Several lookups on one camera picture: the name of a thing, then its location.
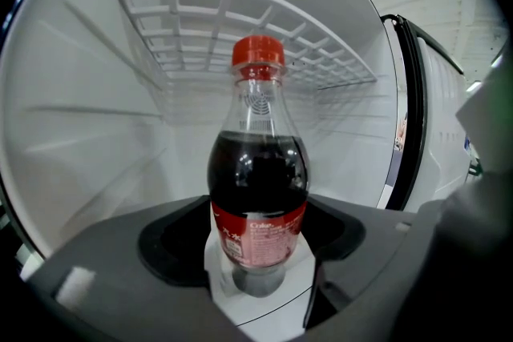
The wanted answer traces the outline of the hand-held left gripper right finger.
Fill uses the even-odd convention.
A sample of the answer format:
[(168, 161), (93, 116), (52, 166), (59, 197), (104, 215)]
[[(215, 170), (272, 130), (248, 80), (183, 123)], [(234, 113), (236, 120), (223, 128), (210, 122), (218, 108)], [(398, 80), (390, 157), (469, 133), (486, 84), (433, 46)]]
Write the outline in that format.
[(425, 255), (425, 214), (311, 195), (313, 249), (303, 341), (388, 341)]

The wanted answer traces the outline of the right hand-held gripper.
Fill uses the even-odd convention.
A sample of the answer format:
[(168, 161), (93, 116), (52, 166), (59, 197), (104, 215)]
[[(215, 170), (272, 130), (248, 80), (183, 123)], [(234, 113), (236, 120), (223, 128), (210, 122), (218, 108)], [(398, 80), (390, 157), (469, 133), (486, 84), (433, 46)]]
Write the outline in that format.
[(512, 330), (512, 53), (458, 112), (480, 179), (443, 203), (416, 283), (417, 332)]

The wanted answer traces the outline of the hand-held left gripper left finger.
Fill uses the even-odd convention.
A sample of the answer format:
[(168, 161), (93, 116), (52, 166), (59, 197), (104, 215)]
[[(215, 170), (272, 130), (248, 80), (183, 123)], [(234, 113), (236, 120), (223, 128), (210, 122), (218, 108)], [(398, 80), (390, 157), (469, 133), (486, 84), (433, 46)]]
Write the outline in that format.
[(206, 195), (106, 219), (61, 246), (27, 283), (87, 341), (238, 341), (204, 270), (210, 230)]

